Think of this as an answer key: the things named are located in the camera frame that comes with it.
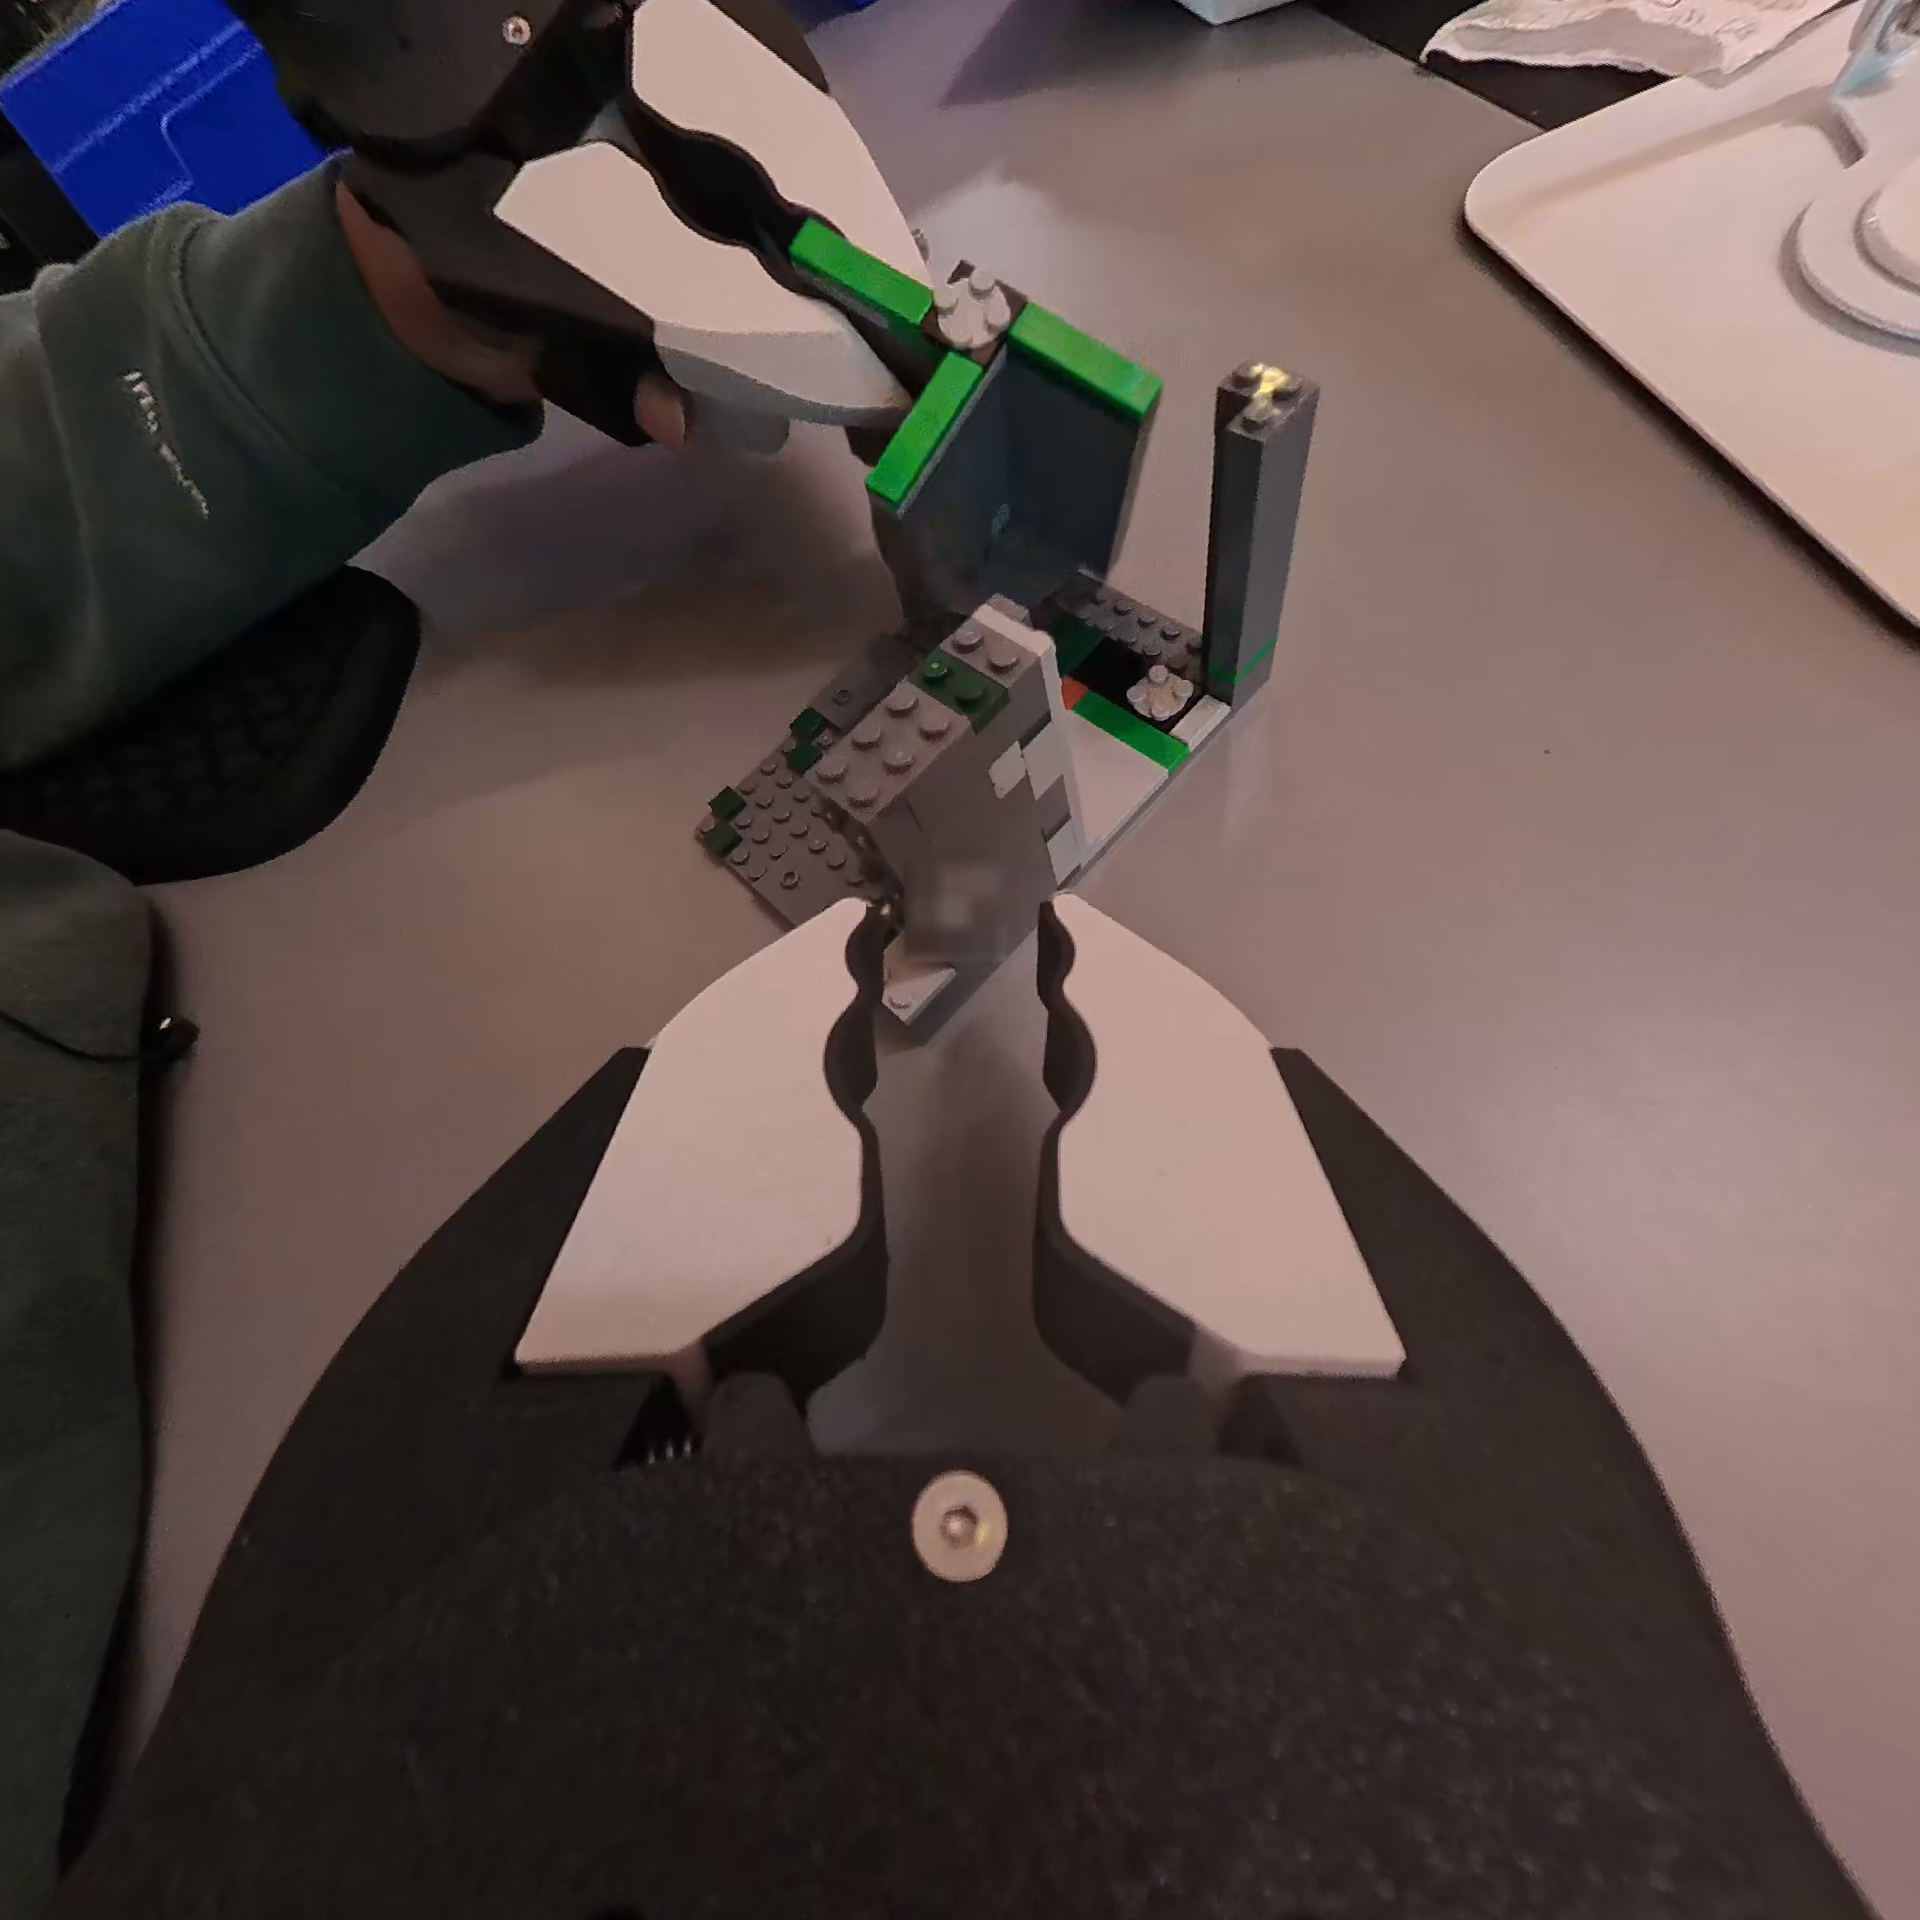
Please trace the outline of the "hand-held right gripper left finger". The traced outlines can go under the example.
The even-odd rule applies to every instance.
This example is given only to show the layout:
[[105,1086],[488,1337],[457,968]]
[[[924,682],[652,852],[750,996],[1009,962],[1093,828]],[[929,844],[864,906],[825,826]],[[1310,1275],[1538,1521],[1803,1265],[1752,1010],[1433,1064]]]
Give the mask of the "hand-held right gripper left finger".
[[834,902],[656,1033],[518,1336],[523,1374],[659,1374],[689,1401],[774,1377],[806,1406],[861,1361],[888,1294],[883,947],[876,906]]

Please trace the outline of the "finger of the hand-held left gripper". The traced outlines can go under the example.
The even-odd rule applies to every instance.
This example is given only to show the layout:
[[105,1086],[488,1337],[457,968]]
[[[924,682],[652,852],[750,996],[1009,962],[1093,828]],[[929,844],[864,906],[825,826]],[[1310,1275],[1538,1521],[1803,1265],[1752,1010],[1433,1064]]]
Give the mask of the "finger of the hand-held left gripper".
[[829,91],[718,4],[637,4],[628,45],[640,154],[693,230],[785,273],[816,222],[924,284],[920,243]]
[[584,141],[530,160],[494,216],[645,322],[664,372],[699,401],[825,425],[893,425],[910,392],[825,269],[793,262],[806,224],[916,278],[916,243],[861,141]]

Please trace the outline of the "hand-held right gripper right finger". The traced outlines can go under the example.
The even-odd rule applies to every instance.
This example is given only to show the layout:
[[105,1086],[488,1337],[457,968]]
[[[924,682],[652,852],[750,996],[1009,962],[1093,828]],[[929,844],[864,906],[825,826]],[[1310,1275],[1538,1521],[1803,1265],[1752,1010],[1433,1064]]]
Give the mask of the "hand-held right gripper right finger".
[[1276,1049],[1221,990],[1082,896],[1043,906],[1033,1307],[1113,1404],[1185,1379],[1401,1374],[1405,1348]]

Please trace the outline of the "green topped toy brick door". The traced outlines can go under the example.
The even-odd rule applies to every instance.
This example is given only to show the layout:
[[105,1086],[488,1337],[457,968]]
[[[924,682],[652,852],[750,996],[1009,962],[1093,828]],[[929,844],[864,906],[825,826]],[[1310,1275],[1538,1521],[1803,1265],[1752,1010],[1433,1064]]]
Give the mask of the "green topped toy brick door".
[[786,260],[905,392],[901,419],[853,425],[848,443],[913,634],[997,596],[1035,614],[1109,572],[1156,376],[969,260],[930,284],[816,216]]

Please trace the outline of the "grey toy brick model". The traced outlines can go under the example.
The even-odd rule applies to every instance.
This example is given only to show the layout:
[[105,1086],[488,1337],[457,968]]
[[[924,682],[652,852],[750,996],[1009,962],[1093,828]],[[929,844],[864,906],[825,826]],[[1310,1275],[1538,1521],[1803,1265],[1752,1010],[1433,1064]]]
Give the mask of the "grey toy brick model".
[[1201,621],[1113,565],[1035,614],[902,620],[707,803],[704,852],[792,929],[876,906],[881,1010],[934,1033],[1272,678],[1318,401],[1264,362],[1217,388]]

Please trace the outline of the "person's left forearm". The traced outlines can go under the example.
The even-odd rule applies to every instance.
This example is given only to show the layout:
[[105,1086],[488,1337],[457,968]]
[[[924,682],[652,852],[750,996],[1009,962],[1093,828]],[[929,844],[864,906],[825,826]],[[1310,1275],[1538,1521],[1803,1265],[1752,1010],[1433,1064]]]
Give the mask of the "person's left forearm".
[[3,754],[76,745],[528,443],[514,353],[340,165],[177,203],[3,302]]

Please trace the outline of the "grey desk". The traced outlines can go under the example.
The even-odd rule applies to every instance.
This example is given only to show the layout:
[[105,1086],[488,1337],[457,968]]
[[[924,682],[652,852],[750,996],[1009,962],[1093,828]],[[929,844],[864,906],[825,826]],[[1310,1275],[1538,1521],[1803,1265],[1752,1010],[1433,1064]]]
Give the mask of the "grey desk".
[[[1540,1292],[1867,1900],[1916,1916],[1916,652],[1459,224],[1520,118],[1314,11],[876,4],[812,44],[938,259],[1162,372],[1116,568],[1203,605],[1224,372],[1314,377],[1281,664],[1089,881]],[[846,443],[560,419],[362,562],[369,786],[166,886],[150,1534],[118,1764],[416,1248],[777,926],[704,800],[896,620]]]

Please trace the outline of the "person's left hand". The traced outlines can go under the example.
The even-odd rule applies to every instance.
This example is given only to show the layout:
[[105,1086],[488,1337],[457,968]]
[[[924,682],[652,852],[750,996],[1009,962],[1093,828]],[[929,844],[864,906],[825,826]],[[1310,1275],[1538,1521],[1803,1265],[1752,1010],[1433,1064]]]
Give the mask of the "person's left hand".
[[500,160],[406,173],[345,155],[331,173],[380,314],[433,370],[506,404],[549,402],[624,446],[683,449],[716,422],[634,302],[498,217]]

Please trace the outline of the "blue box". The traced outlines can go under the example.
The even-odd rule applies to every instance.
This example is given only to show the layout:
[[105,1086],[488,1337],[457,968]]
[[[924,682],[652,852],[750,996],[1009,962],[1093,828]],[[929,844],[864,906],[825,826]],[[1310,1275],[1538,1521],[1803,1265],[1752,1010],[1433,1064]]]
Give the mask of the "blue box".
[[3,105],[100,238],[173,203],[249,209],[325,157],[224,4],[110,4],[8,74]]

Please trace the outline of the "white crumpled paper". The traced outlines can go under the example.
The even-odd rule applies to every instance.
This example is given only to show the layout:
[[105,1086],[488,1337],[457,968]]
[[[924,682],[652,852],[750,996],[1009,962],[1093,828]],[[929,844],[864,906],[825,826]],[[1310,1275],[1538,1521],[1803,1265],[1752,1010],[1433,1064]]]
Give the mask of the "white crumpled paper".
[[1442,24],[1421,60],[1617,67],[1726,77],[1768,58],[1837,2],[1482,2]]

